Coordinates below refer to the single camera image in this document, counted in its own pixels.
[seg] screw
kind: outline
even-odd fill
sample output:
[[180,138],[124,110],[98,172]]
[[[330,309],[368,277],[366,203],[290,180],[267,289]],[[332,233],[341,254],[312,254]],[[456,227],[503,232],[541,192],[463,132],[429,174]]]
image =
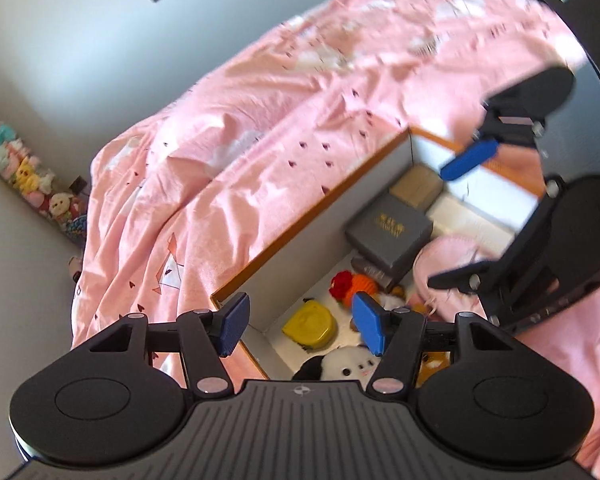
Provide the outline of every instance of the screw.
[[400,392],[404,388],[404,383],[392,377],[384,377],[376,379],[372,388],[379,394],[391,395]]
[[196,386],[205,394],[219,394],[229,387],[229,383],[220,377],[205,377]]
[[542,124],[538,122],[535,122],[534,125],[531,127],[531,131],[539,139],[540,137],[542,137],[542,134],[544,134],[544,126],[542,126]]
[[555,198],[558,196],[558,194],[560,193],[560,186],[558,186],[558,183],[555,180],[550,180],[546,183],[546,193],[551,198]]
[[480,287],[480,276],[478,276],[477,274],[472,274],[469,277],[469,286],[472,290],[478,290],[478,288]]

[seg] bed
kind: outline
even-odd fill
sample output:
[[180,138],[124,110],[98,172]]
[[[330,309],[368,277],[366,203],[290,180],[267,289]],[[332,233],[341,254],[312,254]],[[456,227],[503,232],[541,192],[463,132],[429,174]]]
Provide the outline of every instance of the bed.
[[[535,0],[329,0],[282,23],[93,161],[74,345],[129,312],[168,322],[209,307],[214,291],[405,129],[466,145],[485,97],[584,59]],[[496,163],[542,192],[537,153],[506,148]],[[586,301],[600,308],[600,291]],[[583,309],[571,312],[561,319]],[[533,347],[534,335],[525,338]],[[578,371],[561,353],[548,350]],[[173,355],[156,363],[182,381]],[[225,366],[238,388],[261,377],[239,350]],[[600,417],[586,447],[581,462],[600,471]]]

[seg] orange plush toy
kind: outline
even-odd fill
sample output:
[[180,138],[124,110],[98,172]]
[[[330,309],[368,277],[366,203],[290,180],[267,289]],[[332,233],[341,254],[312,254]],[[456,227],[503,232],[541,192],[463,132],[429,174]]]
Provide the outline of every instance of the orange plush toy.
[[378,293],[378,286],[370,277],[364,274],[353,274],[348,270],[339,272],[331,280],[329,293],[347,308],[351,308],[351,300],[356,292],[366,292],[374,296]]

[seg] white plush toy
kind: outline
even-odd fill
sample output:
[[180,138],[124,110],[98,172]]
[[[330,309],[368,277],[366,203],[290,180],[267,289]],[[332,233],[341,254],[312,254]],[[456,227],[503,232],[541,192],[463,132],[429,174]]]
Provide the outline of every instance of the white plush toy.
[[363,346],[342,346],[312,357],[294,375],[294,381],[359,381],[362,389],[376,371],[380,358]]

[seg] gray box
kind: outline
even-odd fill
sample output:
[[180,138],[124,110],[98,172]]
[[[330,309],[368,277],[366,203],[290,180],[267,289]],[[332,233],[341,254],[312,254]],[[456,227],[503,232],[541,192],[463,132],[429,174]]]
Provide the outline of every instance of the gray box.
[[347,224],[345,236],[367,260],[401,280],[432,231],[423,212],[384,192]]

